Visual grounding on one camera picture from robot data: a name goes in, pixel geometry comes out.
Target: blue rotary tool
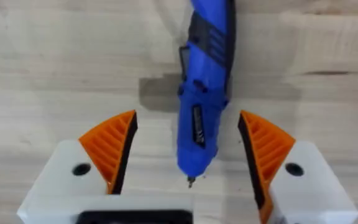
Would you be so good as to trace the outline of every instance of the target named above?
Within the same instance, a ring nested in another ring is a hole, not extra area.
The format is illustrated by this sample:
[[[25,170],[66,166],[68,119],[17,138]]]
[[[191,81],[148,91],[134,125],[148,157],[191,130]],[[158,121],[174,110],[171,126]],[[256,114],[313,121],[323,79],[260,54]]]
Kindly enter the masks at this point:
[[[218,152],[219,120],[229,99],[236,41],[234,0],[191,0],[189,37],[180,47],[183,83],[178,89],[177,158],[189,187]]]

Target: black stripe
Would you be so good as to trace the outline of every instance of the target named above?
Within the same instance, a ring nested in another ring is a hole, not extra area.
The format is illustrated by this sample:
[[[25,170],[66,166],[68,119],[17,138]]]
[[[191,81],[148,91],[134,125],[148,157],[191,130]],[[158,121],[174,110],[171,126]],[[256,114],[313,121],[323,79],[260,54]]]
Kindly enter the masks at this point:
[[[218,37],[215,37],[213,33],[220,36],[221,40],[219,40]],[[211,43],[213,39],[217,45],[216,47]],[[225,67],[225,53],[223,52],[222,55],[219,56],[212,54],[212,49],[216,49],[215,51],[219,53],[222,52],[221,49],[226,48],[226,43],[223,40],[225,40],[225,34],[222,31],[216,28],[214,24],[202,18],[196,11],[193,13],[189,27],[189,41],[196,45],[206,55],[211,57],[220,66]]]
[[[242,118],[241,114],[240,114],[238,128],[239,128],[239,131],[240,131],[240,134],[242,137],[242,142],[244,143],[244,148],[245,148],[246,154],[247,154],[249,174],[251,176],[252,187],[254,188],[255,201],[256,201],[256,204],[258,205],[258,209],[260,210],[264,206],[265,195],[262,190],[262,186],[260,184],[258,170],[256,167],[256,162],[255,162],[255,155],[254,155],[254,151],[252,150],[252,144],[251,144],[251,141],[249,138],[248,128],[247,128],[246,122]]]
[[[236,0],[226,1],[226,82],[224,85],[225,91],[231,76],[231,69],[234,62],[234,54],[236,51],[236,35],[237,35],[237,19],[236,19]]]
[[[122,185],[124,185],[124,176],[127,169],[129,151],[131,150],[132,140],[137,131],[137,116],[136,113],[132,118],[131,124],[129,125],[128,133],[125,138],[124,149],[121,156],[121,163],[119,166],[116,182],[112,188],[111,194],[121,194]]]

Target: screw hole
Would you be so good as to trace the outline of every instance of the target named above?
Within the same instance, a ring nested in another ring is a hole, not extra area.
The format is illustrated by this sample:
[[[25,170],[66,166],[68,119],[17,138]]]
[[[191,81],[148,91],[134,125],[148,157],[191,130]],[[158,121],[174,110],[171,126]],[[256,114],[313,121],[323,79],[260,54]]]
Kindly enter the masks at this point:
[[[81,163],[74,167],[73,174],[75,176],[81,176],[87,174],[91,170],[91,164]]]
[[[293,162],[285,164],[285,169],[287,170],[287,172],[289,172],[291,175],[294,175],[295,177],[303,176],[303,174],[305,173],[301,166]]]

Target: wood grain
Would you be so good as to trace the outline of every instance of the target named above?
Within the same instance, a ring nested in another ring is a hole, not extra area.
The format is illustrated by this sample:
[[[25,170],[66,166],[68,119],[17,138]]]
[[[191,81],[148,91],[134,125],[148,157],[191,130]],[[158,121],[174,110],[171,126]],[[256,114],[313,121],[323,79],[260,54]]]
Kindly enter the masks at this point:
[[[237,3],[219,155],[189,191],[174,142],[190,3],[0,0],[0,224],[21,223],[15,212],[57,142],[131,109],[126,192],[193,194],[198,223],[258,223],[241,109],[314,141],[358,206],[358,1]]]

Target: orange ribbed pad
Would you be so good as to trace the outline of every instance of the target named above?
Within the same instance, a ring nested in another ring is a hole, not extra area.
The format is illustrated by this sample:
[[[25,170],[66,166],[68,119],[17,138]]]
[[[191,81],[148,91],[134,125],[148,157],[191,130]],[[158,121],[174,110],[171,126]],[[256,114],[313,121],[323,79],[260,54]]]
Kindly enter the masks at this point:
[[[134,121],[135,116],[134,110],[117,115],[97,125],[79,138],[85,151],[107,182],[109,194],[116,183],[121,160],[125,154],[127,135],[132,123],[136,122],[136,120]]]
[[[245,129],[241,128],[241,123],[245,125]],[[255,199],[258,192],[255,186],[260,187],[259,192],[263,194],[259,197],[263,198],[259,202],[259,216],[264,224],[269,220],[273,210],[273,203],[269,194],[270,183],[293,147],[295,139],[276,125],[246,111],[241,111],[239,129],[243,139],[246,139],[244,141],[245,147],[251,148],[251,151],[247,153],[247,159],[250,172],[256,172],[251,176],[257,175],[255,179],[252,179]]]

